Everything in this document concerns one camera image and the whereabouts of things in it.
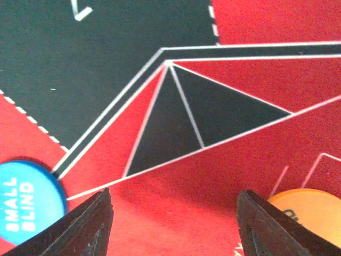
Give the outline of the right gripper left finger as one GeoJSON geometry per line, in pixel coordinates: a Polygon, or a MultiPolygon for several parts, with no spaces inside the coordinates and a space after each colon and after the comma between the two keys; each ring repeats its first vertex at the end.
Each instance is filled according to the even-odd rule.
{"type": "Polygon", "coordinates": [[[113,215],[106,188],[4,255],[106,255],[113,215]]]}

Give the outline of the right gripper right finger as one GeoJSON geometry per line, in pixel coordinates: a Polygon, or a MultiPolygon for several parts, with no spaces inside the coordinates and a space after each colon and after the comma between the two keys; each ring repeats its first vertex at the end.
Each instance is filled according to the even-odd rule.
{"type": "Polygon", "coordinates": [[[314,234],[252,190],[237,198],[244,255],[340,255],[340,248],[314,234]]]}

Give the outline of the orange big blind button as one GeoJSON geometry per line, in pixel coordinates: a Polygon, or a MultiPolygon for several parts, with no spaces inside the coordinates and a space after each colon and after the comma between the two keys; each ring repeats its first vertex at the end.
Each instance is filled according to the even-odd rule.
{"type": "Polygon", "coordinates": [[[283,191],[268,202],[306,229],[340,247],[340,198],[322,190],[283,191]]]}

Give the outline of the blue small blind button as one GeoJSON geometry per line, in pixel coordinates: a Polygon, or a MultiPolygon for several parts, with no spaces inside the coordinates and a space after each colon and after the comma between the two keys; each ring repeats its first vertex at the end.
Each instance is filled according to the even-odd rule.
{"type": "Polygon", "coordinates": [[[1,238],[19,245],[68,213],[66,194],[45,167],[25,160],[1,164],[1,238]]]}

